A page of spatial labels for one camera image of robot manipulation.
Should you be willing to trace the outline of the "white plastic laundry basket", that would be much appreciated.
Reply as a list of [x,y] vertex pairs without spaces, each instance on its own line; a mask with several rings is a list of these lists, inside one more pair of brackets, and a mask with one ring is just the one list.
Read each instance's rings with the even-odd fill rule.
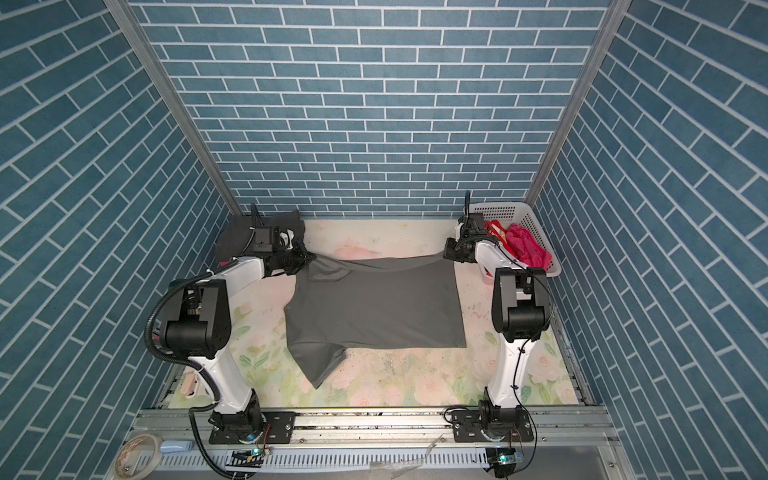
[[551,261],[546,267],[547,276],[554,278],[561,274],[560,261],[531,206],[524,202],[511,201],[471,203],[469,211],[482,213],[486,221],[496,220],[504,228],[511,224],[525,228],[536,243],[551,255]]

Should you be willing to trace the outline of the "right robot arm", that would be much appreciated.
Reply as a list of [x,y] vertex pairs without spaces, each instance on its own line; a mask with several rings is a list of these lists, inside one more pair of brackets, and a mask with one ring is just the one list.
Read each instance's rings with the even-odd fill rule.
[[448,260],[479,265],[493,281],[490,316],[501,336],[499,359],[478,403],[480,429],[490,438],[502,430],[521,432],[527,423],[522,401],[525,367],[552,317],[546,271],[516,258],[505,236],[482,213],[467,210],[443,252]]

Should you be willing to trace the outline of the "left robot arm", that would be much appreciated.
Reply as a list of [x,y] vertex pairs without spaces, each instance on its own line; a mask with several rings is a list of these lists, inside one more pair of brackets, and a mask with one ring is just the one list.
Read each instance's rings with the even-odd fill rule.
[[212,270],[171,282],[146,325],[148,349],[196,371],[213,396],[210,423],[218,431],[238,430],[243,443],[261,434],[265,418],[229,349],[229,298],[257,281],[295,275],[314,260],[304,245],[304,232],[298,218],[252,226],[237,254]]

